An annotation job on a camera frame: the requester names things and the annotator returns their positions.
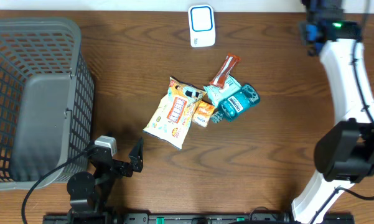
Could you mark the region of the yellow snack bag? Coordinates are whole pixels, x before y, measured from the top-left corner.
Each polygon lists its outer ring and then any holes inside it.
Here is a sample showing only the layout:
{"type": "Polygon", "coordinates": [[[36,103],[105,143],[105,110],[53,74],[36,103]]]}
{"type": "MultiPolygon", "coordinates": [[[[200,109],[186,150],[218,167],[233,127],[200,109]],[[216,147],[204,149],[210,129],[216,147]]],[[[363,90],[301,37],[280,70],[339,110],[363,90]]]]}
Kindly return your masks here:
{"type": "Polygon", "coordinates": [[[205,95],[206,91],[171,77],[167,94],[143,131],[181,150],[192,117],[205,95]]]}

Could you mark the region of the small orange snack packet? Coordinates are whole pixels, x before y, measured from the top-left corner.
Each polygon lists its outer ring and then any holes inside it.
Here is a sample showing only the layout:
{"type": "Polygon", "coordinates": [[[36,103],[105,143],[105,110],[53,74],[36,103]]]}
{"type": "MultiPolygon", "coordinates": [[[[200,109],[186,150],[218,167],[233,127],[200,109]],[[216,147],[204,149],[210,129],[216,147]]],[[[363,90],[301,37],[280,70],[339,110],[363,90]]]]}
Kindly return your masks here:
{"type": "Polygon", "coordinates": [[[201,101],[192,117],[192,121],[195,124],[206,128],[214,111],[214,105],[201,101]]]}

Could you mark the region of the light teal wipes packet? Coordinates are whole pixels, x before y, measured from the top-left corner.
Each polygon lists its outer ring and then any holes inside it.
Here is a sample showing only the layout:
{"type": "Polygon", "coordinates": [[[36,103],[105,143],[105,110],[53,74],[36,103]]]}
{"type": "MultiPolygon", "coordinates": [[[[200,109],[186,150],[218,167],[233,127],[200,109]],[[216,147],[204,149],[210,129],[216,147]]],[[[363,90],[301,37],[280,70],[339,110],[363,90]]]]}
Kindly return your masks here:
{"type": "Polygon", "coordinates": [[[241,88],[241,84],[231,75],[229,75],[223,88],[213,85],[204,86],[203,88],[207,92],[207,96],[212,102],[212,105],[217,108],[222,100],[228,98],[238,91],[241,88]]]}

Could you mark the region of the red Top chocolate bar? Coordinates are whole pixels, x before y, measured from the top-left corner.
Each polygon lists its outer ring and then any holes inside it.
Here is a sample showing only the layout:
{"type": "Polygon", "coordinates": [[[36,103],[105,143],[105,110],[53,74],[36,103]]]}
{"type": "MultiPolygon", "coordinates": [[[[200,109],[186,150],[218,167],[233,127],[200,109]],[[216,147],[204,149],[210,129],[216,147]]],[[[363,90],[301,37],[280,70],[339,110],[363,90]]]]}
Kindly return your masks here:
{"type": "Polygon", "coordinates": [[[225,82],[231,70],[240,62],[240,60],[241,58],[237,55],[227,54],[222,67],[219,69],[218,73],[214,76],[209,84],[219,88],[224,88],[225,82]]]}

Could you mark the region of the teal Listerine mouthwash bottle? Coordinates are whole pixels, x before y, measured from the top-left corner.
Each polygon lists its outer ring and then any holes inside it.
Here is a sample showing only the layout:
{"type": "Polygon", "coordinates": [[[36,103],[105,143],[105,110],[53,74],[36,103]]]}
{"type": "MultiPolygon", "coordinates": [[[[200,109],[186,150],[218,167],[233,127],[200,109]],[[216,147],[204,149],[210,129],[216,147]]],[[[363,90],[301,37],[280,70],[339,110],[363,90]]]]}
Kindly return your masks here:
{"type": "Polygon", "coordinates": [[[231,122],[248,109],[256,106],[260,100],[257,91],[250,84],[246,84],[219,102],[217,111],[211,115],[211,120],[214,123],[219,123],[223,119],[231,122]]]}

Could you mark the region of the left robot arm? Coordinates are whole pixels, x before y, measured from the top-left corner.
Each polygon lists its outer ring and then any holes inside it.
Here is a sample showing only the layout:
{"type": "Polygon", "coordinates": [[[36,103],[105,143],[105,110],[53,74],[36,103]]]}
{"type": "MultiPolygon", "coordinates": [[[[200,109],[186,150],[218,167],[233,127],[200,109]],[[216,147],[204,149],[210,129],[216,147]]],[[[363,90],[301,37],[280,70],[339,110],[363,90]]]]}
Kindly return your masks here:
{"type": "Polygon", "coordinates": [[[71,209],[69,223],[123,223],[123,218],[106,203],[118,179],[132,177],[143,169],[143,144],[141,138],[129,153],[129,162],[113,158],[117,153],[116,139],[100,136],[83,150],[85,157],[95,167],[94,173],[78,172],[67,183],[71,209]]]}

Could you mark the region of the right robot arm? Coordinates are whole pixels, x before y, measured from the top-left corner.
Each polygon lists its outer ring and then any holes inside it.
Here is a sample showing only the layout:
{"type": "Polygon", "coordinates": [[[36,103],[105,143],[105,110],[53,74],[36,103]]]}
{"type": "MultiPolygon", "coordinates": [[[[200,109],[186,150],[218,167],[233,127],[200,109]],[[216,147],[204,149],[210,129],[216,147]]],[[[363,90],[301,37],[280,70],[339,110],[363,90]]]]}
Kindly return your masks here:
{"type": "Polygon", "coordinates": [[[374,97],[363,57],[362,22],[347,21],[341,1],[306,0],[306,20],[299,24],[309,55],[319,57],[329,81],[334,127],[314,149],[316,170],[291,204],[297,223],[324,223],[327,211],[346,192],[366,201],[352,187],[374,175],[374,97]]]}

